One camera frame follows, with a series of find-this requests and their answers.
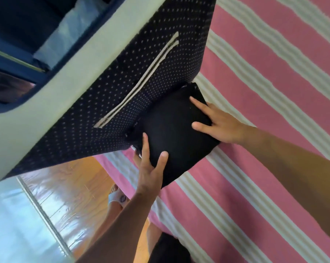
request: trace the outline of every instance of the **person's left hand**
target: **person's left hand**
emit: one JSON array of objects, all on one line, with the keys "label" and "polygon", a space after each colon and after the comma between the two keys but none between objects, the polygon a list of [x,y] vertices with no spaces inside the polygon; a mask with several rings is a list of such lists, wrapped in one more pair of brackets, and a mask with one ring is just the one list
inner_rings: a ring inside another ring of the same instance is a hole
[{"label": "person's left hand", "polygon": [[165,169],[168,153],[163,151],[158,159],[157,166],[154,168],[149,160],[148,136],[143,133],[142,159],[137,155],[133,157],[135,164],[139,168],[139,177],[136,194],[140,194],[147,199],[155,200],[160,193],[163,184],[163,171]]}]

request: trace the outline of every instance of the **black shorts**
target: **black shorts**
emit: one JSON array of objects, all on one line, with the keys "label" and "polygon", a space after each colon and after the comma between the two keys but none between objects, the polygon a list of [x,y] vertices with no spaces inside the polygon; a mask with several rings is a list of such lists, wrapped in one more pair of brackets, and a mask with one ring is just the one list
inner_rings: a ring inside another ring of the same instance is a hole
[{"label": "black shorts", "polygon": [[150,255],[148,263],[191,263],[189,251],[172,235],[162,233]]}]

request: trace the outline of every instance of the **striped bedsheet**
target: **striped bedsheet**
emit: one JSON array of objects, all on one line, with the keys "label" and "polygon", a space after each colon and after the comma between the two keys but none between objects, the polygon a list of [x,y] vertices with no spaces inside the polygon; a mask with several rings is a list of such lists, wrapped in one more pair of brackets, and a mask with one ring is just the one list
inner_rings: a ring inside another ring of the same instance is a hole
[{"label": "striped bedsheet", "polygon": [[[330,160],[330,0],[217,0],[194,81],[240,121]],[[129,198],[132,155],[96,156]],[[196,262],[330,262],[330,238],[237,145],[165,187],[149,217]]]}]

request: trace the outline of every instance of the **polka dot fabric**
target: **polka dot fabric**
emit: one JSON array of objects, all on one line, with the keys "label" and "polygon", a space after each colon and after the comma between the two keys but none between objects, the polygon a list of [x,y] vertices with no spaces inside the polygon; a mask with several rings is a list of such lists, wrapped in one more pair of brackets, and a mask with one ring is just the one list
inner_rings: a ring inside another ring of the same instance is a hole
[{"label": "polka dot fabric", "polygon": [[[166,0],[74,105],[7,175],[127,149],[125,133],[154,102],[198,74],[216,0]],[[103,128],[93,126],[132,90],[171,37],[179,45]]]}]

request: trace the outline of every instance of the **person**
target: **person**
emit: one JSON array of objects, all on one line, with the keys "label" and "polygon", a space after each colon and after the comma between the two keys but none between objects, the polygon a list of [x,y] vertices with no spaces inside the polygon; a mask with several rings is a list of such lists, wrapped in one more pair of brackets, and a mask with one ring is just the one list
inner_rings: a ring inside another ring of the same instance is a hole
[{"label": "person", "polygon": [[[330,237],[329,160],[245,125],[211,103],[205,105],[192,97],[190,99],[212,121],[212,125],[194,122],[193,129],[221,142],[243,146],[269,169]],[[137,155],[134,157],[139,167],[135,195],[124,209],[118,203],[111,203],[113,206],[119,205],[118,209],[113,211],[113,216],[107,219],[109,221],[106,220],[107,224],[102,225],[102,231],[97,233],[91,247],[78,260],[79,263],[105,262],[106,258],[108,262],[133,262],[143,225],[161,189],[167,159],[168,153],[164,151],[155,168],[150,164],[148,138],[144,134],[142,159]],[[150,262],[188,262],[188,251],[183,250],[174,237],[161,233],[155,225],[150,224],[147,237]]]}]

